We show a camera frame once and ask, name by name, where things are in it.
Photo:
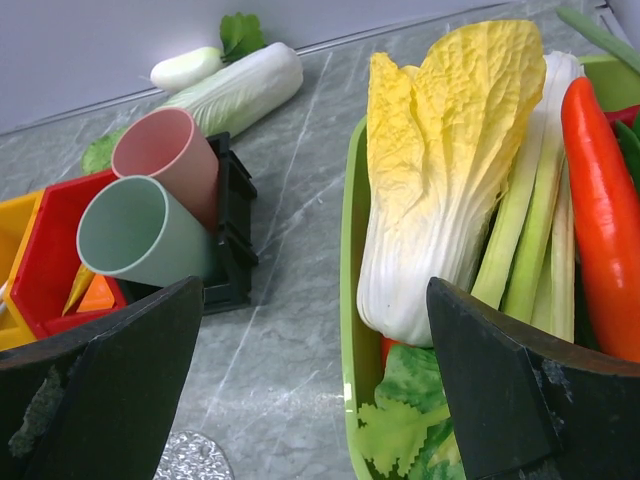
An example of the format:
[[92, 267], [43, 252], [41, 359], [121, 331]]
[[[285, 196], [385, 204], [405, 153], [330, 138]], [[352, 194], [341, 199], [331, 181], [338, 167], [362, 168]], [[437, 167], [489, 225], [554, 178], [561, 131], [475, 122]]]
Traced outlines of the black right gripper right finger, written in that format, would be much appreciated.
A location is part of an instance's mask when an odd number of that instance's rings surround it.
[[439, 278], [426, 304], [467, 478], [638, 478], [638, 364], [556, 338]]

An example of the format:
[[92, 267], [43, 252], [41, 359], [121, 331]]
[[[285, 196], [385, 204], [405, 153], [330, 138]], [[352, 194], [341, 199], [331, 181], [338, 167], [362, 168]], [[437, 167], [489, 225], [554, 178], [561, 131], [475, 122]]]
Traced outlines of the mint green plastic cup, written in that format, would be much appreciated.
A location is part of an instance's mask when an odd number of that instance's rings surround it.
[[86, 207], [76, 235], [91, 271], [156, 287], [222, 272], [213, 236], [157, 180], [129, 176], [104, 187]]

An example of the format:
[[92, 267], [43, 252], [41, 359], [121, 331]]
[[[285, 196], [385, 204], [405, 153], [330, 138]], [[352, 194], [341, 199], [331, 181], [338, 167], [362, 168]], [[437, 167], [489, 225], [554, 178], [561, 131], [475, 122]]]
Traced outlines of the clear textured acrylic tray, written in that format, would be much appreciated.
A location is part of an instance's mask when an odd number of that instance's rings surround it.
[[153, 479], [234, 480], [235, 475], [214, 440], [186, 430], [169, 434]]

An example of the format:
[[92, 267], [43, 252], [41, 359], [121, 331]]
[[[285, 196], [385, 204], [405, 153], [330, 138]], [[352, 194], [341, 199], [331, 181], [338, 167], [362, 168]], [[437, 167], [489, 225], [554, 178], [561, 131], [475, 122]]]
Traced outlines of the pink plastic cup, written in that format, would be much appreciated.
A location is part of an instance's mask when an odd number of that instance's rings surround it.
[[219, 159], [187, 110], [161, 108], [128, 127], [116, 143], [111, 168], [120, 178], [156, 179], [207, 230], [215, 230]]

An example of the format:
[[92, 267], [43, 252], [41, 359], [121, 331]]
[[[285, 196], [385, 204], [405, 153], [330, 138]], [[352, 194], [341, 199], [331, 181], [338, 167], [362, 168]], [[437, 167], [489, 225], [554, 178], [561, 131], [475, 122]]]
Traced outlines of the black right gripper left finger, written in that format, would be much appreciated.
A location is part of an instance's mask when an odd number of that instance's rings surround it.
[[150, 479], [203, 316], [187, 277], [133, 304], [1, 354], [4, 479]]

